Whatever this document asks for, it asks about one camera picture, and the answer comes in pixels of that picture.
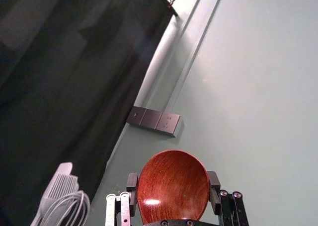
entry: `light green wall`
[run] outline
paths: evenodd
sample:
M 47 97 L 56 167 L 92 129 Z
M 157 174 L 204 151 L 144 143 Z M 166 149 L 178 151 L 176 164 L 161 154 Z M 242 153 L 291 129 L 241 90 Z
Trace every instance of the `light green wall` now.
M 106 195 L 167 149 L 195 155 L 223 188 L 241 191 L 250 225 L 318 225 L 317 27 L 317 0 L 221 0 L 171 106 L 181 134 L 129 126 L 87 225 L 104 225 Z M 201 220 L 217 222 L 210 207 Z

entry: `wooden spoon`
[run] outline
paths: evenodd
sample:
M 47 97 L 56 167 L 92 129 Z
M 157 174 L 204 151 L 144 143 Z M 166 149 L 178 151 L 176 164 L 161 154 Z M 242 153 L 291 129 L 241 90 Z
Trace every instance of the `wooden spoon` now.
M 184 151 L 154 155 L 142 170 L 137 200 L 144 224 L 202 216 L 209 199 L 209 177 L 202 163 Z

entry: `gray outlet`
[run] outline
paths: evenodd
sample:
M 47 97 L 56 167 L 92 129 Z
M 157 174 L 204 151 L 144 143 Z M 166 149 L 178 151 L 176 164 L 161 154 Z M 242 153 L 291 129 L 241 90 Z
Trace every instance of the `gray outlet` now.
M 182 125 L 180 115 L 134 106 L 127 123 L 176 137 Z
M 163 112 L 157 124 L 156 130 L 176 137 L 181 126 L 180 115 Z

